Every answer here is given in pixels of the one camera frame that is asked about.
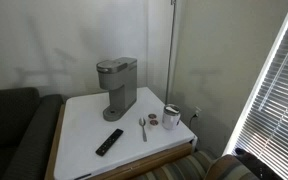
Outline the grey coffee machine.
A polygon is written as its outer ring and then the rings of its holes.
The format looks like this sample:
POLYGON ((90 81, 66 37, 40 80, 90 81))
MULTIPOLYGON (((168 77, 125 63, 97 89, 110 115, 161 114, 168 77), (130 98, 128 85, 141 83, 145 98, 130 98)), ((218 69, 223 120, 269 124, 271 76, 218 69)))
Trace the grey coffee machine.
POLYGON ((137 100, 137 60, 121 57, 96 65, 101 89, 109 93, 109 106, 103 111, 107 121, 119 120, 137 100))

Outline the coffee pod near machine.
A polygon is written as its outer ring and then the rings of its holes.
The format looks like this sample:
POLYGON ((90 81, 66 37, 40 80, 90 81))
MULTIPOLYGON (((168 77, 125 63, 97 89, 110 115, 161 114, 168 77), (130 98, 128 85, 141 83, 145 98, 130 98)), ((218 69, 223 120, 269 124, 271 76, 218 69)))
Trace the coffee pod near machine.
POLYGON ((156 114, 149 114, 148 117, 149 117, 149 119, 156 119, 157 115, 156 114))

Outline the coffee pod near spoon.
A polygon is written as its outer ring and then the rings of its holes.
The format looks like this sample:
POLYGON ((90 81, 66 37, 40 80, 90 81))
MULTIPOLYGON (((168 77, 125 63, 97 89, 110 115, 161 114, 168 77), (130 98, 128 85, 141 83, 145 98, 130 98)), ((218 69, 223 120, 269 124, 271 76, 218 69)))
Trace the coffee pod near spoon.
POLYGON ((150 124, 152 126, 157 126, 159 124, 159 122, 157 120, 150 120, 150 124))

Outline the silver metal spoon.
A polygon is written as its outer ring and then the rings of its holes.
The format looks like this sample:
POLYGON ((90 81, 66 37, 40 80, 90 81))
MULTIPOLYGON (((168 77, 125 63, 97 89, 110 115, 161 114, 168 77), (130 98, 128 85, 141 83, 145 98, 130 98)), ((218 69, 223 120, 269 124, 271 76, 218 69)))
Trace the silver metal spoon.
POLYGON ((142 136, 143 136, 143 141, 147 142, 147 136, 146 136, 146 131, 145 131, 145 125, 146 121, 144 118, 139 119, 139 125, 142 127, 142 136))

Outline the white insulated mug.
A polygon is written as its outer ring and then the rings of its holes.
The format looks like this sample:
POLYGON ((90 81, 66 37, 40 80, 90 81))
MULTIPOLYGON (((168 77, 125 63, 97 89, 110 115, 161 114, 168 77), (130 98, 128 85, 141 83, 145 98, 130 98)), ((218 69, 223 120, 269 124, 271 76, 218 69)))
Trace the white insulated mug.
POLYGON ((167 104, 163 109, 162 125, 167 130, 175 129, 180 121, 180 108, 174 104, 167 104))

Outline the black remote control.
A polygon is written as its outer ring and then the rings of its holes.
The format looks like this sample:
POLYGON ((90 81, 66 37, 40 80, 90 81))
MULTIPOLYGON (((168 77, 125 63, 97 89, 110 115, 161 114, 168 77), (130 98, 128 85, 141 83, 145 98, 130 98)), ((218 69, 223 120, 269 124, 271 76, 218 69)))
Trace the black remote control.
POLYGON ((113 144, 119 139, 119 137, 123 134, 123 130, 116 129, 95 151, 95 153, 101 157, 103 157, 108 150, 113 146, 113 144))

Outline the wooden side table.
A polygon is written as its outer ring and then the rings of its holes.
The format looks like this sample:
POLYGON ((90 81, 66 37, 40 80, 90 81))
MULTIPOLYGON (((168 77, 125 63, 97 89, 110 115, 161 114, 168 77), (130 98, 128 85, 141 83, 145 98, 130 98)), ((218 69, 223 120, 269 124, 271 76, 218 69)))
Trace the wooden side table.
MULTIPOLYGON (((53 137, 52 148, 44 180, 55 180, 54 169, 55 169, 55 162, 57 159, 60 134, 62 131, 64 112, 65 112, 65 106, 62 105, 58 116, 58 122, 53 137)), ((168 148, 166 150, 160 151, 150 156, 121 165, 119 167, 101 173, 94 177, 87 176, 86 180, 118 180, 118 179, 132 178, 140 174, 146 173, 150 170, 153 170, 154 168, 162 166, 166 163, 170 163, 182 157, 185 157, 191 154, 193 151, 194 151, 193 140, 191 140, 189 142, 182 143, 178 146, 174 146, 172 148, 168 148)))

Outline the striped sofa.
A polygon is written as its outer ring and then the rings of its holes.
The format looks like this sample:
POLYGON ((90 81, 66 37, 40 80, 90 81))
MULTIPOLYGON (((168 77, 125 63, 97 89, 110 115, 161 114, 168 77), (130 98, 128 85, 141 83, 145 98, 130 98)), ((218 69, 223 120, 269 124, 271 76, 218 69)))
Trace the striped sofa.
POLYGON ((283 180, 255 155, 236 148, 235 155, 214 159, 198 151, 131 180, 283 180))

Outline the dark grey sofa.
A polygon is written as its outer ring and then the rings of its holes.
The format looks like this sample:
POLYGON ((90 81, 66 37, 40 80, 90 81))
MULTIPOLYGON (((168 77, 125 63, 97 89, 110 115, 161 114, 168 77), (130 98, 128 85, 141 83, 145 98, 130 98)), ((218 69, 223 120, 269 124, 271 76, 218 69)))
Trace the dark grey sofa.
POLYGON ((33 87, 0 90, 0 180, 42 180, 63 104, 33 87))

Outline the white window blinds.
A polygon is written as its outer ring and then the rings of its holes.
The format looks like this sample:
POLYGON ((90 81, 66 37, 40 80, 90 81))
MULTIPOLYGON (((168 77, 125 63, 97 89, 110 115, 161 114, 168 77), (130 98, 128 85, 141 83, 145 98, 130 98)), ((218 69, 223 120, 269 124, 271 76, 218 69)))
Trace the white window blinds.
POLYGON ((288 180, 288 19, 234 146, 288 180))

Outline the wall outlet with plug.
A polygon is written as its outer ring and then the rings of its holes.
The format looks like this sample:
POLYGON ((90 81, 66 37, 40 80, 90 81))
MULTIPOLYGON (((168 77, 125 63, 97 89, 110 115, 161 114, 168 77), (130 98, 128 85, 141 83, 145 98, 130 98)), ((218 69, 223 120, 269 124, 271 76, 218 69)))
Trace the wall outlet with plug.
POLYGON ((190 118, 190 120, 189 120, 189 129, 191 129, 191 127, 192 127, 192 121, 193 121, 194 119, 198 119, 198 118, 199 118, 201 111, 202 111, 202 110, 201 110, 198 106, 195 106, 194 115, 193 115, 193 116, 190 118))

